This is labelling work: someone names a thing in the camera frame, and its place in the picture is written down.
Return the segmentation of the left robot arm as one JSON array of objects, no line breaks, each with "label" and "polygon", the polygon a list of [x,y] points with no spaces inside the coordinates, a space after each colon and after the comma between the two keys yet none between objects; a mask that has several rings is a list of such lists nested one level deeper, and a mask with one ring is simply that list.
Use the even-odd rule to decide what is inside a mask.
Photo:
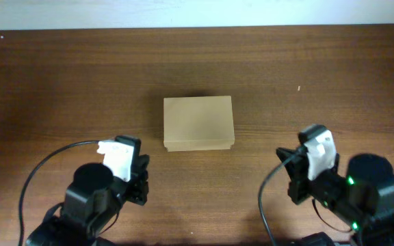
[{"label": "left robot arm", "polygon": [[103,160],[77,168],[64,201],[48,209],[28,237],[20,227],[19,245],[111,245],[101,235],[118,220],[124,204],[145,205],[150,157],[140,154],[140,139],[119,135],[94,144]]}]

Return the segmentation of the brown cardboard box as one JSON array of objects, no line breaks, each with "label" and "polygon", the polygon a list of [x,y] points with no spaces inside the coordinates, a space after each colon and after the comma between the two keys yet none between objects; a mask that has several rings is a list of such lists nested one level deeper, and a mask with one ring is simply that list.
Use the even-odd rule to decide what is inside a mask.
[{"label": "brown cardboard box", "polygon": [[228,150],[234,143],[230,96],[164,98],[163,144],[167,151]]}]

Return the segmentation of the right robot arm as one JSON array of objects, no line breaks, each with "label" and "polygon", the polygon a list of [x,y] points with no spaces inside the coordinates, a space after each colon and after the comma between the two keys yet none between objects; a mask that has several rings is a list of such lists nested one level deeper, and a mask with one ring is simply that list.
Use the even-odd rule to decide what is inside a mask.
[{"label": "right robot arm", "polygon": [[330,130],[313,124],[298,134],[295,150],[277,148],[289,175],[294,204],[310,197],[350,227],[351,245],[394,245],[394,170],[377,154],[357,154],[344,176]]}]

